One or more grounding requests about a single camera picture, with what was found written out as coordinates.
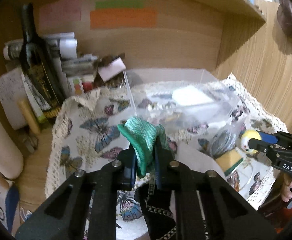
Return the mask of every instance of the pink sticky note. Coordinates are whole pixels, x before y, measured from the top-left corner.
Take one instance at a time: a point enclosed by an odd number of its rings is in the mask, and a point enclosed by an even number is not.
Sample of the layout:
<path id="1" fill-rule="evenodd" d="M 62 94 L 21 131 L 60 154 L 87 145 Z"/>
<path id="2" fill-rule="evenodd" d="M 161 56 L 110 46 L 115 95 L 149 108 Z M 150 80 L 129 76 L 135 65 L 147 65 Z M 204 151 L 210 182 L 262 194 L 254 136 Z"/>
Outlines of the pink sticky note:
<path id="1" fill-rule="evenodd" d="M 59 0 L 40 7 L 39 29 L 54 27 L 61 22 L 81 20 L 81 0 Z"/>
<path id="2" fill-rule="evenodd" d="M 125 69 L 126 66 L 122 59 L 119 57 L 118 59 L 115 59 L 112 63 L 110 63 L 108 66 L 98 68 L 98 73 L 101 76 L 102 80 L 104 82 L 107 82 L 112 77 L 121 73 Z"/>

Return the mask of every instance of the bottle neck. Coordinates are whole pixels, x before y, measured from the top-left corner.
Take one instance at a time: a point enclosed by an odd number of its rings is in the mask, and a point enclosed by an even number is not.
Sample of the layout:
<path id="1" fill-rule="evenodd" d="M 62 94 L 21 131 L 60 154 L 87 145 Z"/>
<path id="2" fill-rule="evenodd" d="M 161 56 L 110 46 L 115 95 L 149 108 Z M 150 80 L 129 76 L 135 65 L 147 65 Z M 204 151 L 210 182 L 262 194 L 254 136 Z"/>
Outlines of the bottle neck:
<path id="1" fill-rule="evenodd" d="M 33 4 L 31 3 L 23 5 L 22 30 L 24 42 L 30 42 L 35 36 L 37 36 L 34 22 Z"/>

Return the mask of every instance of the green sponge cloth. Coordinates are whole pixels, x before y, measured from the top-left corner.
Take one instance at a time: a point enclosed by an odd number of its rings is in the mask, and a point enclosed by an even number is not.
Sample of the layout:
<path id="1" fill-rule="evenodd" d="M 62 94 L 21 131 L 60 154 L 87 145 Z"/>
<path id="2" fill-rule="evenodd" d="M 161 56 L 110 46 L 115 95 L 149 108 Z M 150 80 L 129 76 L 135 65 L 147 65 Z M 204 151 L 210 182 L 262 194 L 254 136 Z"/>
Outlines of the green sponge cloth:
<path id="1" fill-rule="evenodd" d="M 153 146 L 157 136 L 159 136 L 162 148 L 170 150 L 165 129 L 161 125 L 155 126 L 134 116 L 129 118 L 125 125 L 118 124 L 117 127 L 135 149 L 139 177 L 145 176 L 153 168 Z"/>

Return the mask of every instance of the white cylinder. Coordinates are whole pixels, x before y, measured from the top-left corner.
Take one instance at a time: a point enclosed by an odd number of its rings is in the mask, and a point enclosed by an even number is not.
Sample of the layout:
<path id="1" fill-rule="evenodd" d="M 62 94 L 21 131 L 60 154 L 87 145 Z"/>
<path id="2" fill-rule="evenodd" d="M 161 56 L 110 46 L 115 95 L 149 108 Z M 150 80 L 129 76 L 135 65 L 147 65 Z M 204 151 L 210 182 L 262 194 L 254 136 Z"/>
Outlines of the white cylinder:
<path id="1" fill-rule="evenodd" d="M 23 169 L 23 156 L 0 122 L 0 173 L 17 178 Z"/>

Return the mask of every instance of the toy face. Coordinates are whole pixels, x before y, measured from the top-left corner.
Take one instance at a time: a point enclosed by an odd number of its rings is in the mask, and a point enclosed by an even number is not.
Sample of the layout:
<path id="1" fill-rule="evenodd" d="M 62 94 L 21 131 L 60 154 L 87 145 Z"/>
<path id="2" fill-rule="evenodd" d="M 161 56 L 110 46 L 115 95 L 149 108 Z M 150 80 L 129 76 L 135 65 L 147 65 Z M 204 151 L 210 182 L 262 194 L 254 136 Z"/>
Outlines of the toy face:
<path id="1" fill-rule="evenodd" d="M 242 137 L 241 138 L 241 144 L 240 144 L 240 148 L 242 150 L 244 150 L 245 153 L 248 153 L 248 154 L 254 154 L 256 153 L 257 151 L 254 150 L 254 149 L 250 149 L 249 146 L 248 146 L 248 141 L 250 140 L 251 138 L 249 137 Z"/>

